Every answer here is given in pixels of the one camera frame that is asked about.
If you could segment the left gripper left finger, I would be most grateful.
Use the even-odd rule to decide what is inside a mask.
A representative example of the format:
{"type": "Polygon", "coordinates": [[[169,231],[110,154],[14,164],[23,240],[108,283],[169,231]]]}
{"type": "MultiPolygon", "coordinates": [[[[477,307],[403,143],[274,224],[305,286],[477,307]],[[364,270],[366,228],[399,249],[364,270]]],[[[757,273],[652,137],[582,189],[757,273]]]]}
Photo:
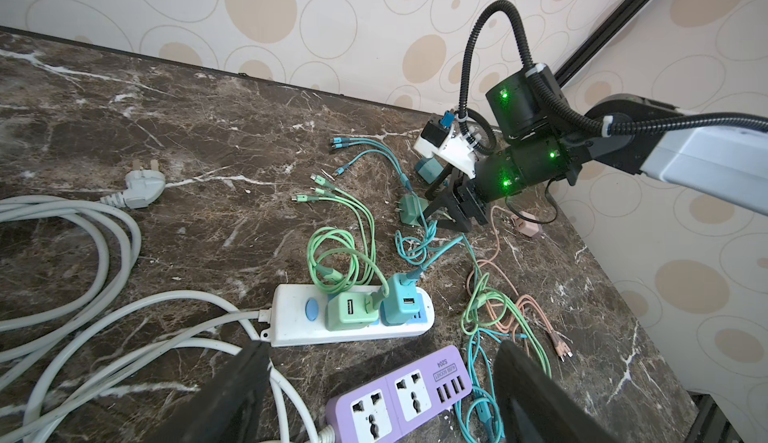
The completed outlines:
{"type": "Polygon", "coordinates": [[[175,411],[147,442],[254,442],[269,385],[270,345],[253,342],[189,402],[175,411]]]}

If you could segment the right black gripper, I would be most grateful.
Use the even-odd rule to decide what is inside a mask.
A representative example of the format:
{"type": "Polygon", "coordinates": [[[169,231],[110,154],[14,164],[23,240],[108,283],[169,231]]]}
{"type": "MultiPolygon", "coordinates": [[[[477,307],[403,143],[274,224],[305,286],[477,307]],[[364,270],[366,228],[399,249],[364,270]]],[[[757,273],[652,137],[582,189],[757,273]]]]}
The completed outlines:
{"type": "Polygon", "coordinates": [[[540,183],[566,179],[573,183],[581,171],[581,160],[559,140],[522,140],[481,160],[473,159],[461,172],[441,173],[425,192],[432,201],[427,215],[439,211],[437,227],[470,232],[473,222],[488,223],[489,205],[507,199],[540,183]],[[461,201],[436,199],[444,190],[461,183],[461,201]]]}

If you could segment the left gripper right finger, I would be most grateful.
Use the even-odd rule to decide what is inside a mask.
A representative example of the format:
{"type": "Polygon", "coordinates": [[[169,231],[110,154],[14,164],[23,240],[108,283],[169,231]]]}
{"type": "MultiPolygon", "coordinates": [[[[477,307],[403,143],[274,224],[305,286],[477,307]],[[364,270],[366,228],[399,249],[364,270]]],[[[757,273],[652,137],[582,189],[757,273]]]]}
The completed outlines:
{"type": "Polygon", "coordinates": [[[499,346],[493,382],[508,442],[615,440],[511,341],[499,346]]]}

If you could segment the darker green charger plug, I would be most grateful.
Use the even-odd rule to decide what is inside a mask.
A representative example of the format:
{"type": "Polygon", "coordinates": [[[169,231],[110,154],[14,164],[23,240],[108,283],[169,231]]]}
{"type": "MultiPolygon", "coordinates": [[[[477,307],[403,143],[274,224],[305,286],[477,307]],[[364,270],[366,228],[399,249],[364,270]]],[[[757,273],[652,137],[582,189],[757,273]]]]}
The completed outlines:
{"type": "Polygon", "coordinates": [[[407,226],[419,226],[423,224],[423,211],[429,202],[411,193],[405,194],[398,203],[399,217],[402,224],[407,226]]]}

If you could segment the pink charger plug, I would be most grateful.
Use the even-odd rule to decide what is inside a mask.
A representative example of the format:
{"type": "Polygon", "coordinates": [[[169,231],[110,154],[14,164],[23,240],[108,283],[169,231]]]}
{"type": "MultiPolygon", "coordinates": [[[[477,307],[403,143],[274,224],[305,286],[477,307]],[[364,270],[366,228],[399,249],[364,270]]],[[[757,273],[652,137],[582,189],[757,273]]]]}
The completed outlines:
{"type": "Polygon", "coordinates": [[[515,230],[528,238],[537,238],[542,233],[542,226],[540,224],[528,222],[517,216],[514,216],[512,220],[514,221],[515,230]]]}

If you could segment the white blue power strip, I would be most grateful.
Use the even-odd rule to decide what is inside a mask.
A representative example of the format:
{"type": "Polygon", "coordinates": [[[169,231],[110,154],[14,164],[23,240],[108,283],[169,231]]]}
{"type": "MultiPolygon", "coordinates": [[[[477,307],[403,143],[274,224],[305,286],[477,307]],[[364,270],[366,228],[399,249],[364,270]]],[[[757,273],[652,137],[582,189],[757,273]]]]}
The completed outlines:
{"type": "Polygon", "coordinates": [[[420,336],[432,328],[435,312],[426,291],[417,292],[418,312],[407,323],[387,325],[378,319],[362,329],[331,331],[326,328],[328,295],[314,285],[281,284],[275,290],[272,308],[259,316],[259,321],[268,325],[260,337],[279,348],[420,336]]]}

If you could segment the light green charger plug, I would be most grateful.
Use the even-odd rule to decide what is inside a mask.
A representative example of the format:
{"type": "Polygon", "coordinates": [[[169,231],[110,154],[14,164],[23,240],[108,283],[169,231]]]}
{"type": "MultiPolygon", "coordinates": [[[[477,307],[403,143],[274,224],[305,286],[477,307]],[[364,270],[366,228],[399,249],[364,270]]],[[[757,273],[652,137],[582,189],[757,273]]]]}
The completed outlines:
{"type": "Polygon", "coordinates": [[[342,292],[326,306],[326,329],[346,331],[365,328],[379,319],[379,310],[369,293],[342,292]]]}

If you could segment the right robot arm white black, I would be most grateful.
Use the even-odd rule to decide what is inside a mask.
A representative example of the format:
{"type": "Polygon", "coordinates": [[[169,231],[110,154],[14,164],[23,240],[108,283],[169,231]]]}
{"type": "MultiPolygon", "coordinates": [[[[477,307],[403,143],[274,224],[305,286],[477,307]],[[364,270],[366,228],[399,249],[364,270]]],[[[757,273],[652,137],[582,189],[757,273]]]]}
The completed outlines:
{"type": "Polygon", "coordinates": [[[463,54],[458,105],[428,120],[416,148],[445,163],[426,192],[424,215],[444,211],[439,226],[462,233],[486,224],[494,201],[536,185],[575,184],[592,161],[767,211],[764,117],[686,113],[631,94],[608,97],[580,114],[550,68],[533,60],[523,21],[507,0],[479,15],[463,54]],[[487,92],[494,114],[488,122],[467,105],[469,76],[478,37],[497,14],[510,22],[522,67],[487,92]]]}

